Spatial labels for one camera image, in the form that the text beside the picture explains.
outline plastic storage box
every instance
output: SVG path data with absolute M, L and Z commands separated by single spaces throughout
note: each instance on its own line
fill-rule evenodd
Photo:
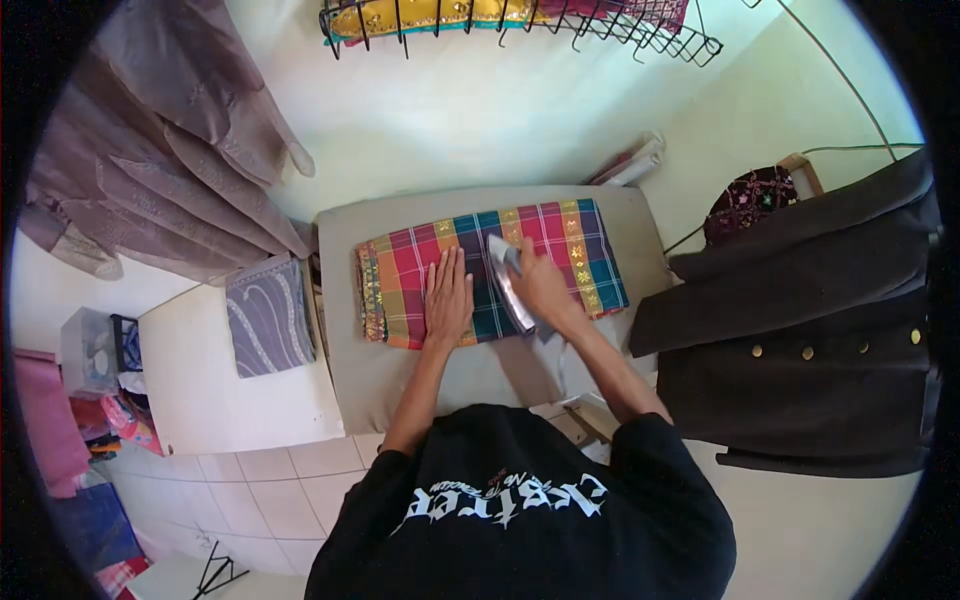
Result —
M 117 357 L 110 315 L 81 308 L 60 328 L 63 389 L 95 400 L 117 393 Z

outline man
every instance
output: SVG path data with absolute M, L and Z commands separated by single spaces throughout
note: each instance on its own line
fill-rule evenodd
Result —
M 621 423 L 609 468 L 546 420 L 477 404 L 434 419 L 473 311 L 463 249 L 427 274 L 427 337 L 380 454 L 348 492 L 306 598 L 720 598 L 730 517 L 656 393 L 526 239 L 517 295 L 584 359 Z

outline ironing board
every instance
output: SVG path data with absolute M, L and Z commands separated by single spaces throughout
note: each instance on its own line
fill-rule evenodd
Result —
M 354 248 L 387 231 L 506 206 L 593 198 L 607 227 L 631 306 L 594 322 L 624 355 L 641 298 L 670 285 L 663 246 L 653 215 L 637 188 L 581 185 L 491 187 L 401 196 L 349 204 L 317 216 L 320 235 L 324 312 L 333 386 L 349 435 L 386 430 L 407 383 L 418 350 L 391 348 L 363 339 Z M 572 348 L 563 341 L 545 346 L 533 338 L 507 338 L 458 348 L 447 363 L 437 414 L 477 403 L 536 406 L 595 392 L 596 384 Z M 652 357 L 634 360 L 641 374 L 653 370 Z

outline dark brown jacket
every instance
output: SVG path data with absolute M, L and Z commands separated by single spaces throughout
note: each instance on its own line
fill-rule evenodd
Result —
M 630 349 L 721 464 L 840 477 L 920 468 L 935 407 L 926 260 L 940 224 L 925 151 L 677 256 Z

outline hand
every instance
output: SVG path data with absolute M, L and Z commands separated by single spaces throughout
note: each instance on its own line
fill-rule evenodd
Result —
M 473 274 L 464 276 L 464 249 L 451 247 L 430 263 L 426 274 L 426 341 L 446 351 L 456 348 L 473 316 Z
M 520 276 L 507 269 L 514 292 L 523 304 L 567 337 L 569 329 L 588 321 L 583 307 L 566 291 L 566 280 L 549 256 L 534 253 L 532 238 L 523 238 L 520 247 Z

